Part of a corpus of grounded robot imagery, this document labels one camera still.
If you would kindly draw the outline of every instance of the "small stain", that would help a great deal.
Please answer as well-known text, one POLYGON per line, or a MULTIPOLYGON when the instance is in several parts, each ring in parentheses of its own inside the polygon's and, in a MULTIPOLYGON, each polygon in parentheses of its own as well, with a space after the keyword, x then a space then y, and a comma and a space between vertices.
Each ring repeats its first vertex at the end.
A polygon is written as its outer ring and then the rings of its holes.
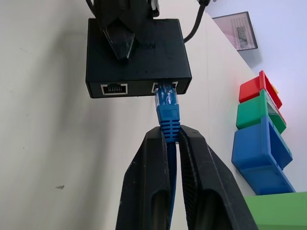
POLYGON ((57 189, 61 189, 61 190, 63 190, 63 188, 64 188, 64 186, 63 185, 61 185, 61 186, 58 186, 58 187, 56 187, 57 189))
POLYGON ((22 49, 22 48, 19 48, 20 50, 22 50, 23 52, 27 53, 27 54, 30 54, 28 51, 22 49))

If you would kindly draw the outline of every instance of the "stacked storage bin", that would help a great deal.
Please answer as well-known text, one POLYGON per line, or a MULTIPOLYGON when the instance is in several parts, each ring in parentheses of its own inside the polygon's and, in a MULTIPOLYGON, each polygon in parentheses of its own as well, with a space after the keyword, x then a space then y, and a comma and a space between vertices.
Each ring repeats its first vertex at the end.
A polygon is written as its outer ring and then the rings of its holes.
POLYGON ((245 197, 259 230, 306 230, 307 193, 245 197))
POLYGON ((257 195, 295 192, 283 173, 292 154, 281 133, 282 102, 263 71, 240 87, 232 163, 257 195))

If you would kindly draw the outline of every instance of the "cable strain relief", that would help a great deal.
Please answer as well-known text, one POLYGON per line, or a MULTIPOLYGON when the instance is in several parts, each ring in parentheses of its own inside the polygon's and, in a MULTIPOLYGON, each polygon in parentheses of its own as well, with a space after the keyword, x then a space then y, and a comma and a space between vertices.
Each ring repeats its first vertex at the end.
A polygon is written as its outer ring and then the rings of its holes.
POLYGON ((160 123, 166 143, 178 142, 180 122, 178 120, 160 123))
POLYGON ((198 3, 200 5, 208 6, 210 3, 210 0, 199 0, 198 3))

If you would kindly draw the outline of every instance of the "green box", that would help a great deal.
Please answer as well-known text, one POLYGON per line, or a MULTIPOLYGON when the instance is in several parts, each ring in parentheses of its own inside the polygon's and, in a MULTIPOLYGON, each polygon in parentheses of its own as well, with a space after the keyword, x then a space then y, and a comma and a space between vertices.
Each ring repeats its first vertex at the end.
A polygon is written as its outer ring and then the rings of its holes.
POLYGON ((286 123, 274 102, 265 90, 261 90, 258 97, 238 105, 236 127, 243 129, 256 125, 265 115, 270 117, 280 134, 286 129, 286 123))
POLYGON ((245 197, 259 230, 307 230, 307 193, 245 197))

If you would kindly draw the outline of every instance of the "black cable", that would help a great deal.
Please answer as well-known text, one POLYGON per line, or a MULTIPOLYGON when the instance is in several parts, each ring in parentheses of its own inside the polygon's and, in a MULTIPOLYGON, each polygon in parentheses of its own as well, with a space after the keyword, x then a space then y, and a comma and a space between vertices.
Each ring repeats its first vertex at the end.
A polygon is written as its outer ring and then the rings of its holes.
POLYGON ((200 8, 198 9, 198 13, 196 16, 196 20, 195 20, 195 24, 193 26, 193 29, 191 31, 191 33, 184 39, 184 43, 188 42, 196 33, 200 23, 201 23, 201 18, 203 15, 203 12, 205 11, 206 6, 204 4, 200 5, 200 8))

